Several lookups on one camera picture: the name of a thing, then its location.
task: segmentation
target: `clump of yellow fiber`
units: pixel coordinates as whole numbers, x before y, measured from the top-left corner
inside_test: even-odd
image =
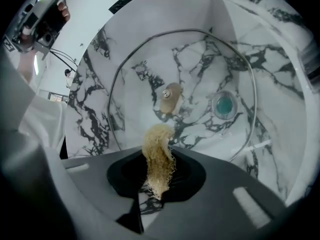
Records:
[[[159,200],[163,192],[169,189],[176,169],[176,160],[168,148],[169,139],[174,133],[170,126],[161,123],[152,126],[143,138],[142,153],[147,163],[146,183]]]

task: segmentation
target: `white marble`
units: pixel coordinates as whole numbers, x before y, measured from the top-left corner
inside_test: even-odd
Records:
[[[78,68],[67,112],[69,156],[118,150],[106,107],[117,66],[146,38],[184,28],[211,30],[245,55],[254,70],[257,120],[233,163],[288,205],[303,197],[319,166],[319,96],[298,58],[313,37],[281,0],[131,1],[99,31]],[[159,102],[172,82],[180,83],[183,93],[178,114],[168,116]],[[211,99],[220,90],[236,96],[238,111],[230,120],[212,112]],[[109,119],[122,149],[141,145],[145,130],[164,122],[175,127],[172,145],[228,160],[244,143],[253,116],[248,72],[232,52],[203,34],[152,40],[120,71],[111,98]],[[139,200],[146,227],[161,207],[145,188]]]

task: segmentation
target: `metal screw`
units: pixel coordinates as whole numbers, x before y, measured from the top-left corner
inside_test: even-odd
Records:
[[[162,92],[162,95],[163,95],[164,98],[168,98],[171,95],[171,92],[169,90],[164,90]]]

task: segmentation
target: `gray cable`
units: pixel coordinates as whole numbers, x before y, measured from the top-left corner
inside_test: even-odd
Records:
[[[114,131],[114,126],[112,125],[112,122],[111,122],[111,117],[110,117],[110,104],[111,104],[111,99],[112,99],[112,93],[113,93],[113,90],[114,90],[114,86],[115,86],[115,83],[116,83],[116,80],[117,80],[117,76],[118,76],[118,73],[120,71],[120,69],[122,69],[122,67],[124,66],[124,64],[132,57],[132,55],[134,55],[142,46],[144,46],[146,43],[148,43],[149,41],[153,40],[153,39],[156,39],[158,37],[162,37],[162,36],[165,36],[165,35],[169,35],[169,34],[173,34],[173,33],[181,33],[181,32],[199,32],[199,33],[203,33],[205,35],[208,35],[218,41],[220,41],[221,43],[223,43],[224,45],[228,46],[233,52],[235,52],[241,59],[242,61],[246,64],[246,67],[248,68],[248,71],[249,71],[249,74],[250,74],[250,77],[251,77],[251,82],[252,82],[252,89],[253,89],[253,120],[252,120],[252,124],[251,124],[251,128],[250,128],[250,132],[246,138],[246,141],[245,143],[243,144],[243,146],[229,159],[229,162],[233,161],[239,154],[240,152],[245,148],[245,146],[248,144],[248,142],[250,141],[251,139],[251,136],[253,134],[253,131],[254,131],[254,127],[255,127],[255,124],[256,124],[256,117],[257,117],[257,87],[256,87],[256,80],[255,80],[255,76],[254,76],[254,72],[252,70],[252,67],[250,65],[250,63],[248,62],[248,60],[245,58],[245,56],[243,56],[240,52],[238,52],[231,44],[229,44],[228,42],[226,41],[223,41],[221,40],[220,38],[214,36],[213,34],[207,32],[207,31],[204,31],[204,30],[201,30],[201,29],[197,29],[197,28],[186,28],[186,29],[177,29],[177,30],[171,30],[171,31],[166,31],[166,32],[162,32],[162,33],[159,33],[159,34],[155,34],[149,38],[147,38],[144,42],[142,42],[140,45],[138,45],[126,58],[125,60],[120,64],[120,66],[117,68],[116,72],[115,72],[115,75],[114,75],[114,78],[113,78],[113,81],[112,81],[112,84],[111,84],[111,89],[110,89],[110,93],[109,93],[109,99],[108,99],[108,103],[107,103],[107,120],[108,120],[108,123],[110,125],[110,128],[111,128],[111,132],[112,132],[112,135],[115,139],[115,142],[119,148],[119,150],[121,150],[121,147],[118,143],[118,140],[116,138],[116,134],[115,134],[115,131]]]

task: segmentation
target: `person's black hair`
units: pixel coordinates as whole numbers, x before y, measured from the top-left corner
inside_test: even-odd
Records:
[[[65,76],[67,76],[67,74],[69,74],[69,73],[71,73],[71,70],[70,70],[70,69],[66,69],[66,70],[64,71],[64,75],[65,75]]]

